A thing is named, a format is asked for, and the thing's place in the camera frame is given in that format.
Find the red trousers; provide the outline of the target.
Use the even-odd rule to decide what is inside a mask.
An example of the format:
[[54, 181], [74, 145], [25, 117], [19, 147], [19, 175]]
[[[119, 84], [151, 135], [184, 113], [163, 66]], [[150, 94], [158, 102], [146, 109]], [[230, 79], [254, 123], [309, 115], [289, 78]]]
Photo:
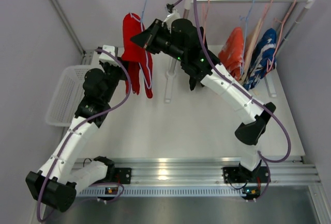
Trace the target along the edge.
[[130, 82], [126, 81], [126, 92], [131, 86], [132, 92], [140, 93], [140, 72], [143, 72], [144, 87], [147, 98], [153, 97], [152, 78], [153, 78], [153, 60], [149, 52], [133, 43], [130, 39], [145, 30], [140, 17], [135, 13], [128, 13], [123, 19], [123, 43], [124, 53], [122, 61], [128, 63], [128, 74]]

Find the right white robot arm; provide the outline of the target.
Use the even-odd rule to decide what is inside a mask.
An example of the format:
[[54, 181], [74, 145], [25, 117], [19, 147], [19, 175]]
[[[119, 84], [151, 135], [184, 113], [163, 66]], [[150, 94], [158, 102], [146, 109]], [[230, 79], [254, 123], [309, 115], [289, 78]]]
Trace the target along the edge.
[[203, 27], [196, 28], [187, 19], [177, 19], [171, 26], [155, 19], [130, 41], [149, 53], [162, 52], [179, 61], [181, 69], [189, 76], [190, 90], [200, 83], [233, 108], [242, 120], [235, 131], [241, 155], [237, 174], [231, 175], [228, 181], [249, 182], [255, 179], [261, 167], [258, 141], [276, 107], [272, 102], [261, 108], [254, 103], [253, 96], [227, 73], [219, 58], [207, 48], [202, 34]]

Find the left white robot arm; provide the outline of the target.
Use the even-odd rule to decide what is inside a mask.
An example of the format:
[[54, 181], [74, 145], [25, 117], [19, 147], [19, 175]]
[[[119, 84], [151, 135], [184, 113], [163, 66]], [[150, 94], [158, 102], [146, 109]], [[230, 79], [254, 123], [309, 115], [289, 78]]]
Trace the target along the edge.
[[107, 114], [116, 109], [109, 102], [121, 80], [128, 79], [127, 65], [117, 58], [100, 62], [101, 68], [90, 69], [84, 76], [84, 97], [69, 129], [47, 162], [37, 172], [30, 171], [26, 184], [38, 204], [65, 212], [76, 195], [94, 183], [111, 183], [115, 179], [115, 163], [102, 156], [73, 172], [72, 168]]

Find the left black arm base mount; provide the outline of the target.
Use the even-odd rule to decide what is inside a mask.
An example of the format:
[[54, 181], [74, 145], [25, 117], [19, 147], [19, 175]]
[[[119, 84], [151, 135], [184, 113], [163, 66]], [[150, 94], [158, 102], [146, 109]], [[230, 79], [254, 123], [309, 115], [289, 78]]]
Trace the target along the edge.
[[132, 168], [111, 168], [107, 170], [106, 176], [102, 179], [103, 182], [116, 182], [120, 184], [131, 183]]

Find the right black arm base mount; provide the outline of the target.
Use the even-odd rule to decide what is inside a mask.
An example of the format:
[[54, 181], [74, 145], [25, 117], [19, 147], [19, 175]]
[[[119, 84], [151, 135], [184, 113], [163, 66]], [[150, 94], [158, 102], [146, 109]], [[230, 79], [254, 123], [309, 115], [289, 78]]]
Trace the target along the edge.
[[267, 183], [270, 173], [266, 166], [261, 166], [254, 171], [249, 171], [241, 166], [223, 167], [223, 177], [225, 183], [244, 184], [257, 183], [258, 178], [261, 183]]

